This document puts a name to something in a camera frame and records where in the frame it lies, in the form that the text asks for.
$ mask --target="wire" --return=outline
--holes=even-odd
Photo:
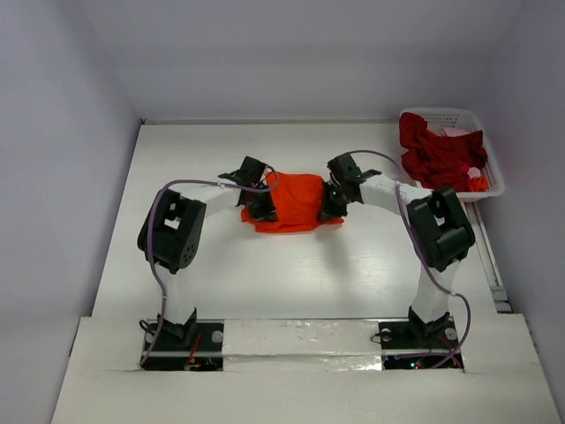
[[[440,339],[440,341],[441,341],[444,345],[446,345],[446,346],[448,347],[448,349],[449,349],[450,352],[453,350],[453,349],[451,348],[451,344],[449,344],[449,342],[448,342],[445,338],[443,338],[442,336],[438,336],[438,338]],[[456,358],[455,358],[455,357],[453,358],[453,363],[454,363],[454,364],[456,363]]]
[[[191,351],[188,354],[188,360],[185,363],[185,367],[188,367],[189,365],[191,365],[194,362],[194,353],[198,349],[198,344],[200,343],[201,338],[202,338],[202,335],[199,333],[196,336],[196,338],[194,339],[194,346],[192,347]]]
[[[392,157],[385,155],[381,152],[377,152],[377,151],[374,151],[374,150],[360,149],[360,150],[351,150],[350,152],[347,152],[347,153],[349,153],[350,155],[355,154],[355,153],[368,153],[368,154],[371,154],[371,155],[377,155],[377,156],[380,156],[380,157],[384,157],[385,159],[390,161],[392,164],[394,164],[396,169],[400,173],[400,169],[401,169],[400,165]],[[416,251],[416,256],[418,257],[418,259],[422,263],[422,266],[424,267],[424,270],[426,271],[427,276],[430,278],[433,285],[435,285],[435,287],[439,291],[441,291],[445,294],[448,294],[449,296],[453,296],[453,297],[461,299],[463,301],[463,303],[465,304],[465,308],[467,310],[467,323],[465,325],[465,331],[463,333],[463,336],[461,337],[459,344],[450,353],[448,353],[444,359],[440,360],[440,362],[438,362],[437,364],[432,366],[432,368],[439,368],[443,364],[445,364],[448,360],[455,359],[455,355],[457,355],[457,353],[461,349],[461,346],[463,346],[463,343],[465,343],[465,340],[467,340],[467,336],[469,336],[469,331],[471,330],[471,305],[469,304],[469,300],[467,300],[467,298],[465,298],[463,294],[455,293],[454,291],[448,290],[445,287],[443,287],[440,284],[439,281],[437,281],[437,279],[435,278],[435,276],[432,273],[432,270],[430,269],[430,267],[426,263],[426,260],[424,259],[424,255],[422,254],[422,251],[420,250],[419,245],[416,241],[416,236],[414,236],[414,233],[412,232],[412,228],[410,227],[410,223],[408,221],[408,216],[406,214],[406,210],[404,210],[402,195],[400,193],[400,183],[398,181],[396,181],[395,194],[396,194],[396,202],[398,203],[398,209],[400,210],[400,217],[403,219],[404,228],[406,228],[406,232],[408,232],[408,235],[410,236],[410,240],[411,240],[412,244],[414,245],[414,250]],[[398,357],[400,357],[400,358],[414,358],[413,356],[406,356],[406,355],[399,355]]]
[[[153,274],[153,277],[155,279],[155,281],[159,284],[159,287],[161,288],[161,312],[159,314],[159,320],[157,321],[157,328],[155,330],[155,333],[153,334],[153,339],[151,340],[151,343],[149,344],[145,355],[143,355],[143,357],[141,358],[141,360],[139,361],[139,366],[141,367],[145,361],[147,360],[147,358],[149,358],[149,355],[151,354],[151,352],[154,349],[155,343],[157,342],[157,338],[159,337],[159,335],[161,334],[161,329],[162,329],[162,325],[165,321],[165,311],[167,310],[167,286],[165,285],[165,283],[161,280],[161,278],[159,277],[159,275],[157,274],[157,269],[155,267],[155,261],[154,261],[154,256],[153,256],[153,225],[154,225],[154,221],[155,221],[155,214],[157,212],[157,206],[159,205],[159,202],[161,201],[162,196],[165,194],[165,192],[172,186],[175,186],[177,184],[198,184],[201,186],[220,186],[220,187],[226,187],[226,188],[234,188],[237,190],[243,190],[246,192],[251,192],[251,193],[268,193],[271,190],[274,190],[278,184],[279,184],[279,174],[276,172],[275,168],[273,168],[270,165],[266,165],[266,168],[269,168],[271,170],[271,172],[273,172],[275,174],[275,182],[273,183],[272,186],[267,187],[267,188],[254,188],[254,187],[246,187],[244,185],[237,185],[237,184],[231,184],[231,183],[220,183],[220,182],[214,182],[214,181],[208,181],[208,180],[202,180],[202,179],[174,179],[170,182],[168,182],[167,184],[165,184],[161,190],[159,190],[159,192],[157,192],[157,195],[155,196],[155,199],[153,201],[153,204],[151,205],[151,209],[149,211],[149,219],[147,220],[147,259],[149,261],[149,268],[151,269],[151,273]]]
[[[416,360],[416,362],[420,362],[423,358],[425,358],[426,356],[429,356],[430,353],[433,352],[433,348],[435,347],[435,342],[432,342],[432,347],[430,347],[430,350],[428,353],[423,354],[419,360]]]

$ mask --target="black mounting bracket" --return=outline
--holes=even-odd
[[[246,156],[238,170],[220,174],[218,178],[228,179],[239,186],[267,188],[267,185],[261,182],[265,168],[267,168],[265,163]],[[274,222],[277,220],[275,204],[269,192],[251,193],[242,190],[237,205],[247,206],[249,214],[255,221]]]
[[[374,175],[378,170],[361,172],[349,153],[339,155],[328,162],[331,182],[325,182],[324,194],[318,221],[324,222],[347,216],[347,205],[355,201],[362,202],[359,185]]]
[[[452,347],[458,345],[455,323],[449,318],[449,314],[427,324],[426,331],[421,329],[418,321],[419,318],[410,309],[408,321],[379,322],[379,333],[375,336],[380,337],[382,350],[431,350],[432,348],[441,348],[444,346],[441,337],[444,340],[449,340]]]
[[[205,213],[205,203],[186,199],[180,193],[168,189],[162,195],[154,216],[154,262],[168,269],[171,274],[188,267],[198,251]],[[177,228],[173,225],[174,222],[177,222]],[[138,248],[145,253],[147,261],[148,224],[149,214],[138,236]]]
[[[149,335],[157,329],[157,322],[140,321],[139,325]],[[163,321],[161,333],[142,367],[155,371],[218,371],[223,365],[222,341],[223,322],[199,322],[194,309],[185,324]],[[142,354],[149,345],[146,340]]]
[[[407,205],[410,225],[426,263],[440,272],[461,261],[475,244],[475,233],[456,192],[451,187],[434,190]],[[438,224],[436,218],[443,219]]]

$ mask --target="white wall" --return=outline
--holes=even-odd
[[[565,1],[524,0],[477,84],[507,184],[481,202],[515,310],[523,312],[565,416]]]
[[[461,105],[520,0],[83,0],[142,117]]]
[[[0,421],[50,421],[139,120],[80,4],[0,11]]]

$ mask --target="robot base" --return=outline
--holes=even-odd
[[[147,371],[222,371],[223,322],[196,322],[195,325],[194,337],[188,343],[179,343],[178,339],[162,332],[142,368]],[[147,325],[149,331],[156,328],[157,322]],[[142,356],[150,340],[146,337]]]
[[[459,345],[453,318],[445,314],[436,322],[424,324],[410,309],[408,320],[379,322],[383,351],[454,348]]]

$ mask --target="orange cloth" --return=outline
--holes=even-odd
[[[312,231],[323,224],[342,223],[343,219],[318,222],[324,188],[322,177],[313,174],[283,174],[278,172],[279,184],[271,192],[278,221],[253,221],[247,207],[241,211],[241,221],[255,225],[257,232]],[[267,175],[267,184],[275,183],[275,174]]]
[[[488,181],[482,175],[480,178],[474,178],[471,180],[471,191],[472,192],[485,192],[488,188]]]

